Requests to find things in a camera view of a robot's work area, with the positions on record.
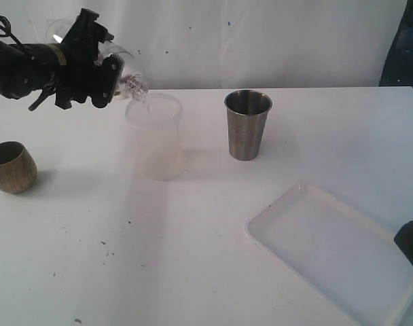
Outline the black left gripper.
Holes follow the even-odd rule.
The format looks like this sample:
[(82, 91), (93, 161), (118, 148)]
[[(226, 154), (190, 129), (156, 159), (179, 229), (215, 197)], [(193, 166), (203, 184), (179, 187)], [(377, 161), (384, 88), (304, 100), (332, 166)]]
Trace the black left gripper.
[(117, 54), (111, 54), (101, 63), (99, 48), (57, 44), (67, 59), (66, 87), (73, 93), (72, 97), (90, 97), (96, 108), (106, 107), (113, 98), (124, 61)]

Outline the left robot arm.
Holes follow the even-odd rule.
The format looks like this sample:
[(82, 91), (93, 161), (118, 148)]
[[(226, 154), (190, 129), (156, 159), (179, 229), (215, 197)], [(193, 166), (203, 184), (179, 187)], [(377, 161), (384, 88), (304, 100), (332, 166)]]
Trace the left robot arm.
[(93, 23), (84, 29), (71, 27), (61, 43), (0, 41), (0, 95), (18, 100), (40, 91), (30, 111), (51, 96), (63, 110), (70, 109), (73, 102), (85, 103), (88, 99), (99, 109), (106, 107), (124, 68), (117, 54), (98, 58), (99, 43), (109, 38), (106, 28)]

